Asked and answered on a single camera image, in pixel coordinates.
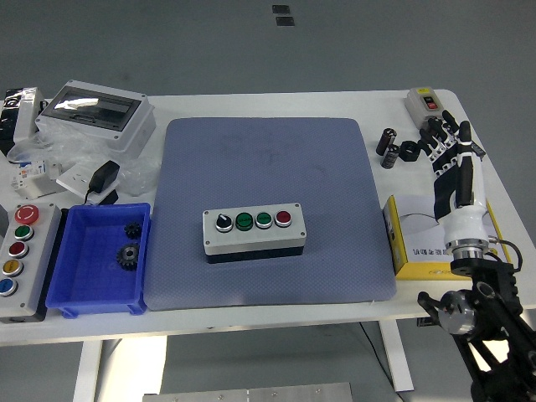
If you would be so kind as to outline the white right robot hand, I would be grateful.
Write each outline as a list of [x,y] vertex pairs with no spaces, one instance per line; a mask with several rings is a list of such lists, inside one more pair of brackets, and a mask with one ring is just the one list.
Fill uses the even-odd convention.
[[444,230],[449,250],[455,245],[488,244],[483,217],[487,212],[482,151],[473,146],[469,121],[458,123],[444,110],[420,129],[418,145],[428,157],[434,173],[434,215]]

